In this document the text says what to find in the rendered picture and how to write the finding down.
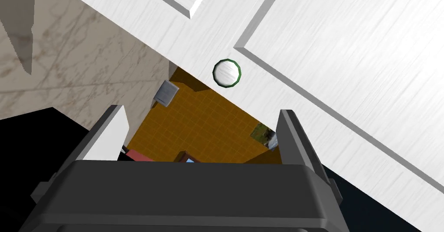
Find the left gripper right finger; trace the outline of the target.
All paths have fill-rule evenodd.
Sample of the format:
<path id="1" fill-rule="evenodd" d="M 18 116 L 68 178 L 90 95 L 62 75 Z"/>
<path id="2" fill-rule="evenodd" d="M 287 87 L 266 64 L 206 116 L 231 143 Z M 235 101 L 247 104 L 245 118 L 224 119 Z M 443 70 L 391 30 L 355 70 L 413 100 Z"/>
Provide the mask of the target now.
<path id="1" fill-rule="evenodd" d="M 280 110 L 276 136 L 283 164 L 307 166 L 330 185 L 323 165 L 293 110 Z"/>

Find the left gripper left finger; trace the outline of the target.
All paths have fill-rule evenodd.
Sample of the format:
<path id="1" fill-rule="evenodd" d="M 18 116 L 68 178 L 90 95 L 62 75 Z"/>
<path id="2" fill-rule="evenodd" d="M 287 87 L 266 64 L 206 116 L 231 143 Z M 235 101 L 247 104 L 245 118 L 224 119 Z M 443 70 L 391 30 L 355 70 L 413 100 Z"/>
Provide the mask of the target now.
<path id="1" fill-rule="evenodd" d="M 111 105 L 75 151 L 76 160 L 117 160 L 129 132 L 123 105 Z"/>

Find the white panelled door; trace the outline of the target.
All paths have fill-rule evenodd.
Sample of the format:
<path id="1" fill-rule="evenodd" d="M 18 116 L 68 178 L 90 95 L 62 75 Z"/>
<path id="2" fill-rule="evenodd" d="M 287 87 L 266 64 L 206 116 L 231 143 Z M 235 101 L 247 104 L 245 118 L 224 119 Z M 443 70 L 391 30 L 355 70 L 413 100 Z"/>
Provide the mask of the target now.
<path id="1" fill-rule="evenodd" d="M 294 110 L 323 164 L 444 232 L 444 0 L 82 1 L 263 124 Z"/>

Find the white round door knob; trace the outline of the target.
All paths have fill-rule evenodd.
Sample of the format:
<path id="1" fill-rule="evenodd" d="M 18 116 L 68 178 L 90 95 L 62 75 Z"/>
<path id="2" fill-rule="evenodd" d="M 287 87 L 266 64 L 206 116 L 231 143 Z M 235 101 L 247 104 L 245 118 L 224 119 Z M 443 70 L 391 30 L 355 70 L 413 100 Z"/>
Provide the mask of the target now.
<path id="1" fill-rule="evenodd" d="M 220 60 L 212 70 L 215 83 L 223 88 L 231 88 L 239 83 L 242 71 L 239 64 L 232 59 Z"/>

